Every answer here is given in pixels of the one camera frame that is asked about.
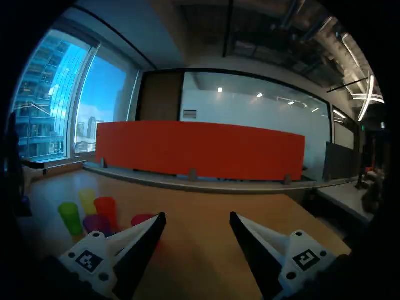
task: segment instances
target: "wooden table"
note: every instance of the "wooden table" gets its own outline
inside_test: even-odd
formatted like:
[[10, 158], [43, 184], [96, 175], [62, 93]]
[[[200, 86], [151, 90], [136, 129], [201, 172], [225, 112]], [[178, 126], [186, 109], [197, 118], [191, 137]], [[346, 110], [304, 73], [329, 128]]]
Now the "wooden table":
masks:
[[261, 293], [230, 227], [230, 212], [283, 234], [301, 229], [336, 255], [350, 249], [324, 224], [286, 195], [223, 195], [169, 190], [75, 171], [34, 183], [34, 217], [21, 219], [37, 255], [60, 255], [72, 247], [57, 207], [79, 204], [78, 191], [112, 196], [119, 225], [130, 227], [136, 214], [166, 213], [161, 241], [134, 299], [261, 299]]

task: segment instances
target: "purple cup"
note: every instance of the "purple cup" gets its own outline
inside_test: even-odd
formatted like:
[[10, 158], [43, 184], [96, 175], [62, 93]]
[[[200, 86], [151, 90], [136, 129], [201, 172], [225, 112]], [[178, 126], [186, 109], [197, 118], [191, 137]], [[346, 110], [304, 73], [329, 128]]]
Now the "purple cup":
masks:
[[103, 233], [105, 237], [111, 236], [110, 220], [104, 215], [88, 215], [83, 220], [83, 226], [86, 229], [87, 234], [90, 234], [93, 231], [98, 231]]

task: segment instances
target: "sky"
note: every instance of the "sky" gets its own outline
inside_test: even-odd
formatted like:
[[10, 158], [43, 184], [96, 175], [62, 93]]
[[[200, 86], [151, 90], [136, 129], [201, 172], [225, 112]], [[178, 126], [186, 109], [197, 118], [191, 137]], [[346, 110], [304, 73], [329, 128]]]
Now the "sky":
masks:
[[95, 57], [83, 86], [77, 115], [87, 130], [90, 117], [112, 122], [118, 92], [122, 91], [127, 74], [100, 57]]

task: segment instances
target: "window sill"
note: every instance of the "window sill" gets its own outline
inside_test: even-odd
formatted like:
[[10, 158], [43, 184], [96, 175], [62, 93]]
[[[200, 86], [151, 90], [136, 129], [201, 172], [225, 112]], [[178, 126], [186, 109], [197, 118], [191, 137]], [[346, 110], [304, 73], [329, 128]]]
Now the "window sill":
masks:
[[56, 158], [56, 159], [49, 159], [49, 160], [41, 161], [41, 163], [44, 163], [44, 168], [52, 168], [52, 167], [69, 165], [69, 164], [74, 164], [74, 163], [83, 162], [83, 161], [94, 162], [95, 159], [96, 159], [96, 154], [93, 153], [91, 155], [80, 155], [80, 156], [75, 156], [73, 158], [61, 157], [61, 158]]

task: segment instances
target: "glass facade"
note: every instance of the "glass facade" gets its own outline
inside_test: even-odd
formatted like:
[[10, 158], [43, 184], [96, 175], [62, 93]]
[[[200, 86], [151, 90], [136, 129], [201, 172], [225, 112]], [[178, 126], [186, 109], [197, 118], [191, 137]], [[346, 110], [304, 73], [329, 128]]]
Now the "glass facade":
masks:
[[66, 116], [77, 75], [90, 47], [51, 30], [30, 60], [13, 111], [22, 158], [64, 157]]

